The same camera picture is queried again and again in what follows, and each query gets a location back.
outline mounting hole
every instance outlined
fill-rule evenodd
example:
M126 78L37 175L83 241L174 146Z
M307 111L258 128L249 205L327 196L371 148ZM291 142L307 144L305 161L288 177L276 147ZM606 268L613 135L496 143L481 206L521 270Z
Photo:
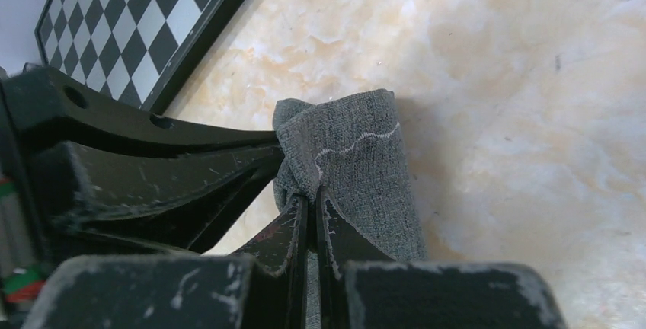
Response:
M77 107L83 109L88 108L88 102L80 91L77 91L72 87L65 87L65 96L67 96L67 99L71 100L72 103L76 104Z
M150 122L160 129L170 129L173 126L173 120L168 117L157 116L156 114L150 115Z

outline chessboard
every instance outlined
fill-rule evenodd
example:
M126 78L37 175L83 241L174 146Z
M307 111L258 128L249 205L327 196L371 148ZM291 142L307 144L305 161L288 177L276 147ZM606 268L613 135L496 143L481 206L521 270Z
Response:
M244 0L47 0L43 63L162 113Z

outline gray cloth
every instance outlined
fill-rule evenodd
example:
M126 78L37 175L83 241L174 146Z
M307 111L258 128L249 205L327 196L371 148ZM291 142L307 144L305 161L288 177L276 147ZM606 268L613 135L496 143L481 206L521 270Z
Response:
M334 194L345 216L398 260L425 260L395 97L381 89L330 103L279 101L273 127L285 161L273 182L279 208L293 193ZM308 259L307 327L320 327L316 256Z

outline black metal bracket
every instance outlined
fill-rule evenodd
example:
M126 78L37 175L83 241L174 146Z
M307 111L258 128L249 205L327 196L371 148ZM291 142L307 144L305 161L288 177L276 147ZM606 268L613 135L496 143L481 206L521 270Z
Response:
M160 117L54 69L0 91L0 161L29 228L14 239L58 267L26 328L300 328L308 251L323 328L564 327L529 268L397 262L325 187L316 201L292 196L228 257L200 257L276 175L275 133Z

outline beige marble countertop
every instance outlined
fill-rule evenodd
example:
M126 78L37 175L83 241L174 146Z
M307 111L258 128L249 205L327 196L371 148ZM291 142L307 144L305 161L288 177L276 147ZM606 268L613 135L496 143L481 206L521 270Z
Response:
M247 0L168 113L270 129L279 99L375 88L433 259L523 262L570 327L646 327L646 0ZM276 215L265 190L212 252Z

